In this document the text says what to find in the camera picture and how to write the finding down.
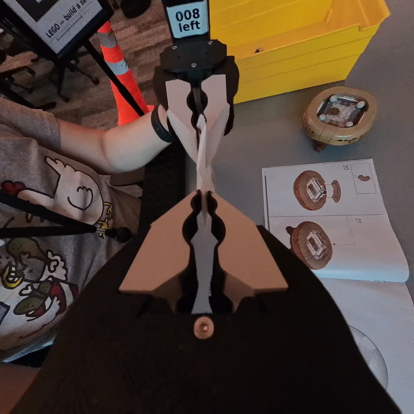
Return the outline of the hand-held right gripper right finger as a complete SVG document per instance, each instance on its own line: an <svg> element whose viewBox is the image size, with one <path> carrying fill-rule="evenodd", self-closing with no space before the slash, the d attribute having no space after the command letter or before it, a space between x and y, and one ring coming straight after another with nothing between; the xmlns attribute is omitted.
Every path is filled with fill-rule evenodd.
<svg viewBox="0 0 414 414"><path fill-rule="evenodd" d="M207 209L216 239L209 296L212 312L232 313L244 298L286 292L288 284L256 224L210 191Z"/></svg>

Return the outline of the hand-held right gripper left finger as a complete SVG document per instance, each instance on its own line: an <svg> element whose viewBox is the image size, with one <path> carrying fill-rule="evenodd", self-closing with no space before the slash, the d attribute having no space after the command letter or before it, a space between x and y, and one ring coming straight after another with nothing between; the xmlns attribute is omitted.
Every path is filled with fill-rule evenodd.
<svg viewBox="0 0 414 414"><path fill-rule="evenodd" d="M174 312L192 313L198 293L192 240L200 212L201 192L197 190L155 220L119 291L163 298Z"/></svg>

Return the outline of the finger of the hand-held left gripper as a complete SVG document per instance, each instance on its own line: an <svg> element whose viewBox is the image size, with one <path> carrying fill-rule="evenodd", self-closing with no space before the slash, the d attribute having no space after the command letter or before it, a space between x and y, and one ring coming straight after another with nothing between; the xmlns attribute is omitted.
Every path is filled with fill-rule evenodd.
<svg viewBox="0 0 414 414"><path fill-rule="evenodd" d="M193 124L193 111L188 106L187 98L192 91L188 82L168 80L166 93L168 99L168 120L193 161L198 160L197 125Z"/></svg>
<svg viewBox="0 0 414 414"><path fill-rule="evenodd" d="M226 94L226 76L212 75L201 83L201 89L207 96L204 116L207 122L207 163L211 163L229 119L230 104Z"/></svg>

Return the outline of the white paper bag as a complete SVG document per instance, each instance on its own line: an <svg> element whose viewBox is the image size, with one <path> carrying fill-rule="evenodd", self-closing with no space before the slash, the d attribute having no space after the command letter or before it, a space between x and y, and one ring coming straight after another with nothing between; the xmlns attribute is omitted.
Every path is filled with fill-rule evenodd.
<svg viewBox="0 0 414 414"><path fill-rule="evenodd" d="M215 193L215 176L211 163L207 163L207 122L204 115L200 115L197 121L199 132L198 158L196 163L196 188L201 196L201 220L205 231L210 223L207 195Z"/></svg>

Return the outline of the yellow plastic bin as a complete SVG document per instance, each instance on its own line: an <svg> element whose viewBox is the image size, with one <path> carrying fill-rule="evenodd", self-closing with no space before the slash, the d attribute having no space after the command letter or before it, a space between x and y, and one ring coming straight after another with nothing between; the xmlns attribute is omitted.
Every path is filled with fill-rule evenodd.
<svg viewBox="0 0 414 414"><path fill-rule="evenodd" d="M382 22L382 0L212 0L211 36L240 72L235 103L346 79Z"/></svg>

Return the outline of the person's left forearm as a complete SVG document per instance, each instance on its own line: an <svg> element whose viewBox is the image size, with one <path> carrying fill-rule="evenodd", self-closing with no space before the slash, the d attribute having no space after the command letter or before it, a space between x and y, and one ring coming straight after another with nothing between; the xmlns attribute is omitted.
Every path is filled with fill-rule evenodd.
<svg viewBox="0 0 414 414"><path fill-rule="evenodd" d="M137 170L152 161L171 142L162 140L147 113L108 131L57 120L60 155L80 162L100 174Z"/></svg>

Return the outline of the grey desk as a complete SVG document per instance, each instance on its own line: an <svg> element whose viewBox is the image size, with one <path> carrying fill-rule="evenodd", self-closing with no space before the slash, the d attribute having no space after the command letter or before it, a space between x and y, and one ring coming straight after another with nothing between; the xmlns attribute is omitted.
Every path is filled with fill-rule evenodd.
<svg viewBox="0 0 414 414"><path fill-rule="evenodd" d="M383 201L406 256L409 279L398 283L323 279L348 323L367 334L388 369L388 392L413 413L413 1L386 1L381 24L343 82L235 106L231 133L215 157L220 196L265 224L262 168L372 158ZM332 86L366 90L379 101L377 120L357 144L321 153L302 127L312 98Z"/></svg>

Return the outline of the black wristband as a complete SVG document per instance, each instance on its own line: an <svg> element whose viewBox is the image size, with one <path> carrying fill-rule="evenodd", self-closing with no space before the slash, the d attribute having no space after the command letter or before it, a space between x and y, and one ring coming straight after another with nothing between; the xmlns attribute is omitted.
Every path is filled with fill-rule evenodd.
<svg viewBox="0 0 414 414"><path fill-rule="evenodd" d="M151 124L152 128L157 134L157 136L163 141L168 144L173 142L173 135L170 133L169 129L166 129L163 124L161 123L158 110L160 106L158 105L155 107L151 113Z"/></svg>

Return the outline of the orange traffic cone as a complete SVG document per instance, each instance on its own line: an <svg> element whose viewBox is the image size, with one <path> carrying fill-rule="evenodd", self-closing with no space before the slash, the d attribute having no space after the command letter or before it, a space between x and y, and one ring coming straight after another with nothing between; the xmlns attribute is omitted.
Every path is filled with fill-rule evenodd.
<svg viewBox="0 0 414 414"><path fill-rule="evenodd" d="M127 61L125 60L122 50L118 44L110 22L107 21L97 31L97 34L100 40L103 58L109 65L112 72L116 75L117 79L131 93L132 97L144 113L149 113L154 110L153 105L148 106L146 104L141 94L141 90L139 89L138 84L128 67ZM118 108L118 125L124 125L138 119L140 116L126 101L126 99L122 97L113 82L111 82L111 87Z"/></svg>

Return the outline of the black sign stand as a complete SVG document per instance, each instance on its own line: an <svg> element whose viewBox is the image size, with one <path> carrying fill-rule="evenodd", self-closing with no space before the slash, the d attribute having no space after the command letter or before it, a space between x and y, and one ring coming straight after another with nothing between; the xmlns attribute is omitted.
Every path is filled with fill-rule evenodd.
<svg viewBox="0 0 414 414"><path fill-rule="evenodd" d="M83 46L88 50L92 58L96 61L99 67L105 72L107 77L111 80L111 82L116 86L117 90L121 94L121 96L128 102L128 104L135 110L135 112L139 116L144 115L144 111L139 106L139 104L135 101L134 97L131 93L127 90L127 88L121 83L121 81L117 78L116 74L111 70L109 65L106 61L101 57L98 53L96 48L91 44L91 42L87 39Z"/></svg>

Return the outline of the black mesh chair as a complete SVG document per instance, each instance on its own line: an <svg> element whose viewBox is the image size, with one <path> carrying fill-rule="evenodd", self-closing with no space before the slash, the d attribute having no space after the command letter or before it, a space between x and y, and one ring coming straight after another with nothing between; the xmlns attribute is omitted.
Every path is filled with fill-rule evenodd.
<svg viewBox="0 0 414 414"><path fill-rule="evenodd" d="M182 144L173 142L145 166L139 236L184 198L185 157Z"/></svg>

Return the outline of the open instruction booklet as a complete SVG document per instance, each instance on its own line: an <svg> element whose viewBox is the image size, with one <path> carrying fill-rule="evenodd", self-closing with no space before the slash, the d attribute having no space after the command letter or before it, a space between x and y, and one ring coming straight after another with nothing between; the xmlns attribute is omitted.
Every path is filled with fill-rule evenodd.
<svg viewBox="0 0 414 414"><path fill-rule="evenodd" d="M265 226L319 277L366 363L413 413L409 267L371 158L262 169Z"/></svg>

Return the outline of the brown toy pot model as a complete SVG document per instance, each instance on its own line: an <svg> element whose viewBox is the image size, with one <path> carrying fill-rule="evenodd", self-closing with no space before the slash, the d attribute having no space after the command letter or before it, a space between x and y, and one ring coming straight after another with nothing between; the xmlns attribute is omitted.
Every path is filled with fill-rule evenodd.
<svg viewBox="0 0 414 414"><path fill-rule="evenodd" d="M316 152L328 146L346 146L360 141L373 127L378 100L369 92L336 86L320 92L303 114L305 133Z"/></svg>

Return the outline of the black and white marker sign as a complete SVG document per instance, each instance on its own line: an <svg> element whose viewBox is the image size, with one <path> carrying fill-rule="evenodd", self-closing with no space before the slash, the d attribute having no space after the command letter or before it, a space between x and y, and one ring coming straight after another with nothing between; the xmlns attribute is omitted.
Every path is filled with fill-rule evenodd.
<svg viewBox="0 0 414 414"><path fill-rule="evenodd" d="M106 0L2 0L1 27L48 60L65 59L114 14Z"/></svg>

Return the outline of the person's bare leg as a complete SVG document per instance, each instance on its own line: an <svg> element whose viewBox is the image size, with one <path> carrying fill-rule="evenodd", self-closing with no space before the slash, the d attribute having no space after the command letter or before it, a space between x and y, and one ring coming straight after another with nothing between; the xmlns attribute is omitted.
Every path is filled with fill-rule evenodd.
<svg viewBox="0 0 414 414"><path fill-rule="evenodd" d="M0 364L0 413L8 414L26 392L39 368Z"/></svg>

